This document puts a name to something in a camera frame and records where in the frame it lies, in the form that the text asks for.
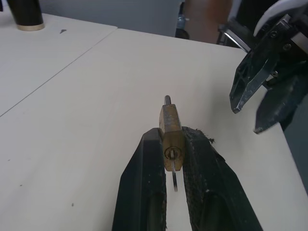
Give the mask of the brown wooden panel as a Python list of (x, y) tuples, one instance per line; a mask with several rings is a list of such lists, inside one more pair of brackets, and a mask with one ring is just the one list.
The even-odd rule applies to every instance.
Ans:
[(227, 22), (233, 0), (185, 0), (185, 29), (190, 39), (199, 42), (217, 42), (218, 27)]

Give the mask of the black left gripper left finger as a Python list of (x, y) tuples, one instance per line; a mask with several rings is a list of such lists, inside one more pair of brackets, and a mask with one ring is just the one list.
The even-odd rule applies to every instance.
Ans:
[(167, 188), (157, 128), (144, 133), (123, 171), (112, 231), (166, 231)]

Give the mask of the clear plastic water bottle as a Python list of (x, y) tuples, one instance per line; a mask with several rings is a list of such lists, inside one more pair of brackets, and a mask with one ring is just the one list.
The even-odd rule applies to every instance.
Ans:
[(190, 39), (188, 32), (185, 30), (186, 18), (182, 13), (178, 15), (177, 28), (176, 28), (176, 38), (180, 39)]

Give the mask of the brass padlock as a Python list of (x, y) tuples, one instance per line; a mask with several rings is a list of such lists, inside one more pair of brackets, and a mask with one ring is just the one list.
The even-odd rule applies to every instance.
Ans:
[(173, 167), (180, 171), (185, 157), (185, 138), (176, 105), (168, 95), (159, 115), (159, 134), (166, 171), (172, 171)]

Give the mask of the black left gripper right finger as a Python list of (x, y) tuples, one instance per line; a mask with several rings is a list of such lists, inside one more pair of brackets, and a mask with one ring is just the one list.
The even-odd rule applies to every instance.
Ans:
[(235, 172), (205, 134), (183, 127), (183, 179), (192, 231), (263, 231)]

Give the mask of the silver padlock key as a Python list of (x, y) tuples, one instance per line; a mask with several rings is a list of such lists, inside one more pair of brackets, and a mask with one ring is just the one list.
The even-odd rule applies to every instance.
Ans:
[(172, 179), (173, 179), (173, 188), (174, 192), (178, 191), (178, 184), (177, 184), (177, 176), (176, 176), (176, 158), (175, 158), (175, 150), (171, 149), (169, 153), (169, 159), (171, 161), (171, 171), (172, 171)]

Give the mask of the black cylinder with gold base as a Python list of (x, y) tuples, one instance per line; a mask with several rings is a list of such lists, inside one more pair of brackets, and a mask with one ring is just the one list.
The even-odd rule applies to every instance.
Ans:
[(16, 26), (21, 31), (45, 28), (39, 0), (6, 0)]

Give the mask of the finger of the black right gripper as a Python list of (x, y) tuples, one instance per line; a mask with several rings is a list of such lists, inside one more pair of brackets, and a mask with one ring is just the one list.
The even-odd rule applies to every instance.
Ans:
[(307, 95), (307, 62), (302, 61), (278, 69), (278, 77), (267, 81), (276, 64), (254, 64), (253, 74), (262, 78), (267, 92), (256, 114), (254, 133), (262, 133), (284, 121)]
[(235, 71), (232, 88), (229, 94), (231, 110), (238, 113), (247, 101), (264, 86), (271, 89), (279, 82), (276, 67), (280, 60), (280, 49), (251, 49)]

